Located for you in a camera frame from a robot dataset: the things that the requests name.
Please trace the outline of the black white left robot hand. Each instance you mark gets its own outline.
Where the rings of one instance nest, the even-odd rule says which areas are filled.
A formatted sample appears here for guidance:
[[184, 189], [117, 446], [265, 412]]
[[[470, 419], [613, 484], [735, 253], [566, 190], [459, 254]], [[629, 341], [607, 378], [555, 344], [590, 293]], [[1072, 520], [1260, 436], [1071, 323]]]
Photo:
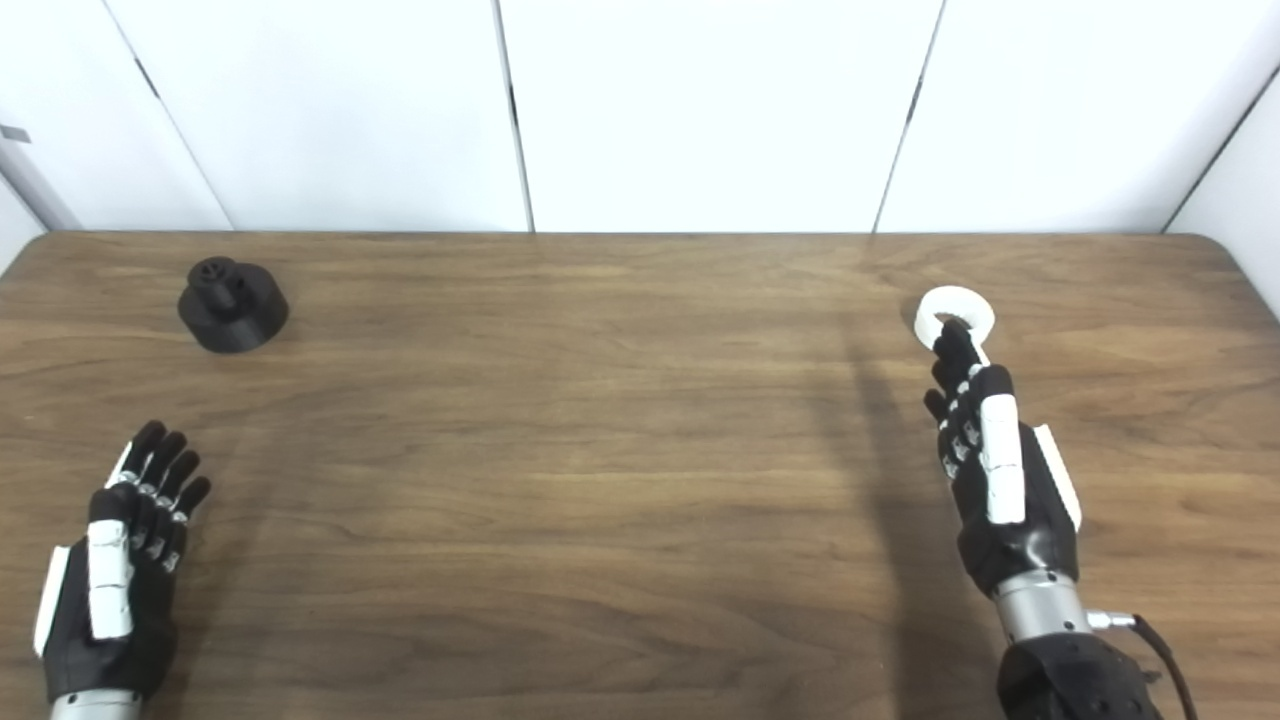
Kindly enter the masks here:
[[177, 656], [177, 573], [212, 484], [187, 437], [145, 423], [88, 503], [84, 534], [50, 557], [33, 632], [58, 711], [131, 711], [155, 696]]

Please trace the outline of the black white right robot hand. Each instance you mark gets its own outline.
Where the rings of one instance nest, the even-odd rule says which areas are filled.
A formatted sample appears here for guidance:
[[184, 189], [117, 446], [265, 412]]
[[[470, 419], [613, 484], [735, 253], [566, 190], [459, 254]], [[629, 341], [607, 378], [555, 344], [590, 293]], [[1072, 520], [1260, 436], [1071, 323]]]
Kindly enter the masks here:
[[937, 456], [961, 529], [957, 551], [984, 594], [1029, 571], [1080, 578], [1076, 523], [1041, 434], [1020, 419], [1012, 377], [983, 359], [960, 319], [932, 346], [936, 387], [924, 396]]

